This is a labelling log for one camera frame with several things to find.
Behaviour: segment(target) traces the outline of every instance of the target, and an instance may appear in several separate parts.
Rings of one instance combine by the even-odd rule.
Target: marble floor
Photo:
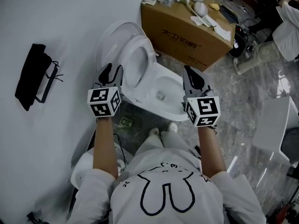
[[[242,4],[239,0],[234,0],[234,3]],[[252,9],[247,8],[249,14],[241,14],[243,19],[254,15]],[[256,36],[263,42],[269,34],[269,31],[261,31]],[[158,62],[181,75],[184,64],[180,61],[161,55]],[[230,174],[232,177],[245,174],[264,213],[271,214],[281,202],[289,201],[298,181],[286,176],[289,167],[271,160],[269,155],[252,146],[252,139],[265,99],[291,96],[299,107],[299,63],[268,63],[237,76],[232,58],[226,55],[205,73],[220,97],[221,117],[216,131],[226,166],[235,156],[238,157]],[[146,139],[151,128],[164,130],[169,122],[126,102],[121,104],[121,111],[114,117],[114,123],[117,124],[121,117],[133,121],[130,128],[115,128],[123,146],[132,154]],[[189,145],[199,144],[197,129],[189,120],[177,124],[178,133]]]

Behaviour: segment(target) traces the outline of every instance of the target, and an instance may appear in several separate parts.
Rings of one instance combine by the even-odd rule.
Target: person in white
[[[157,128],[118,177],[111,118],[97,123],[93,169],[83,179],[68,224],[265,224],[261,207],[226,172],[212,128],[198,128],[201,161],[177,134]]]
[[[267,62],[289,62],[299,54],[299,10],[289,6],[291,0],[279,1],[278,13],[283,23],[273,32],[273,41],[265,42],[254,49],[253,57],[234,68],[237,75]]]

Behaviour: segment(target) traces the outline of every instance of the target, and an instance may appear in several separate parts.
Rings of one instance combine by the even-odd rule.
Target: toilet bowl
[[[182,77],[157,63],[152,44],[139,25],[118,21],[104,32],[95,54],[96,71],[108,63],[123,66],[124,100],[165,119],[188,119],[182,106]]]

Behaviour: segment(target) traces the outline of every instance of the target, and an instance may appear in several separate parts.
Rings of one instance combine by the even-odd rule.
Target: white wall
[[[26,215],[38,209],[51,222],[68,208],[71,169],[95,128],[86,96],[97,42],[116,20],[140,23],[140,1],[0,0],[0,219],[4,223],[25,223]],[[61,64],[64,82],[54,81],[46,103],[35,102],[27,112],[14,93],[31,44],[38,42]]]

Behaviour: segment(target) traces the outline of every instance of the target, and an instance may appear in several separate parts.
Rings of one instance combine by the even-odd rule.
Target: toilet lid
[[[156,62],[154,49],[142,28],[128,21],[112,24],[100,38],[95,54],[97,72],[108,63],[123,66],[121,92],[133,103],[146,98],[157,75]]]

